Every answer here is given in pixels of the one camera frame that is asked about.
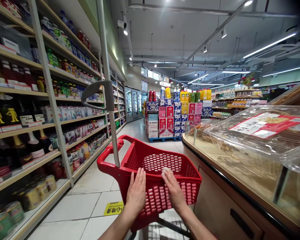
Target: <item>red shopping basket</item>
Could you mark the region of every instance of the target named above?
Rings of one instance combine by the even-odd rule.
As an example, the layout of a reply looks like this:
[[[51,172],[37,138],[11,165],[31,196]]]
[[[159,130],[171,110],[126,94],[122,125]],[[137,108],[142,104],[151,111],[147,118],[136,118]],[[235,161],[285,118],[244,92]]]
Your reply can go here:
[[[118,151],[124,144],[123,139],[131,142],[131,146],[125,154],[120,168],[104,161],[109,154],[113,153],[112,144],[107,146],[98,157],[97,164],[100,171],[117,180],[124,204],[126,204],[132,171],[136,176],[139,167],[145,169],[146,205],[132,225],[131,232],[136,232],[152,222],[157,222],[159,213],[171,208],[168,188],[161,176],[163,167],[168,167],[173,171],[188,205],[196,203],[202,177],[189,158],[180,153],[151,147],[128,135],[118,138]]]

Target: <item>hand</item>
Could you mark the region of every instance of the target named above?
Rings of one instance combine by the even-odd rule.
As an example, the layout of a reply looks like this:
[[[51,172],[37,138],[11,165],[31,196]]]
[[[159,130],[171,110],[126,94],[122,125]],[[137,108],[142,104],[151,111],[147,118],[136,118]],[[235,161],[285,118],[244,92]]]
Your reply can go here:
[[[130,186],[127,193],[127,203],[125,208],[129,208],[129,212],[137,217],[146,205],[146,172],[143,168],[139,168],[136,179],[134,180],[134,172],[131,174]]]
[[[162,178],[168,186],[169,198],[172,206],[175,208],[177,213],[181,215],[181,211],[187,209],[188,205],[177,182],[177,179],[174,177],[173,172],[168,168],[162,171]]]

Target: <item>aisle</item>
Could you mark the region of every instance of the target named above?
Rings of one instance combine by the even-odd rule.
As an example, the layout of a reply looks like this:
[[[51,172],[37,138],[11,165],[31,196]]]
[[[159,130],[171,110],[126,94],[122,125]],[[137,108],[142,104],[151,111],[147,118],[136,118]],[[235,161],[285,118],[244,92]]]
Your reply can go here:
[[[143,119],[126,124],[118,136],[123,134],[135,137],[156,148],[183,153],[183,145],[180,141],[149,143]],[[124,142],[119,151],[120,160],[130,146],[128,141],[124,140]],[[113,154],[109,155],[106,161],[114,163]],[[116,201],[122,201],[117,181],[110,175],[100,172],[94,161],[76,182],[74,188],[61,199],[28,239],[96,240],[116,219],[117,215],[103,216],[107,203]],[[160,217],[185,228],[173,209],[160,214]],[[138,231],[135,239],[186,240],[188,238],[153,223],[148,229]]]

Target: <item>yellow figure sticker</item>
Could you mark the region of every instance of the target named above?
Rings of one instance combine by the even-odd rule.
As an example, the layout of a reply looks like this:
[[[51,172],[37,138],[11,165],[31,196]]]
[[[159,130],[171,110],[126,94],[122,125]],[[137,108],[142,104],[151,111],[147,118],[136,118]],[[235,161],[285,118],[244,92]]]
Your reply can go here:
[[[106,209],[104,210],[103,215],[104,216],[109,216],[109,215],[117,215],[122,212],[124,208],[123,202],[111,202],[108,203],[106,206]]]

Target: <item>canned food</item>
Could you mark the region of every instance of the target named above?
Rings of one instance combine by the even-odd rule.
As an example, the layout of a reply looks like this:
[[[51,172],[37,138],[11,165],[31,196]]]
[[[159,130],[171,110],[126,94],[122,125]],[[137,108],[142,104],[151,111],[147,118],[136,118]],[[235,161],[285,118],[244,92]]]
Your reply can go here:
[[[24,219],[23,209],[21,203],[18,201],[12,202],[5,207],[5,211],[10,216],[10,221],[14,225],[18,225]]]
[[[13,224],[10,222],[8,213],[0,213],[0,239],[4,239],[8,236],[13,229],[12,227]]]
[[[39,194],[40,200],[45,200],[49,195],[49,189],[45,181],[41,181],[36,185],[37,192]]]
[[[47,176],[45,181],[50,192],[55,191],[57,189],[56,180],[53,175]]]
[[[23,199],[23,205],[25,210],[32,210],[40,204],[40,197],[36,188],[30,188],[26,192],[20,192]]]

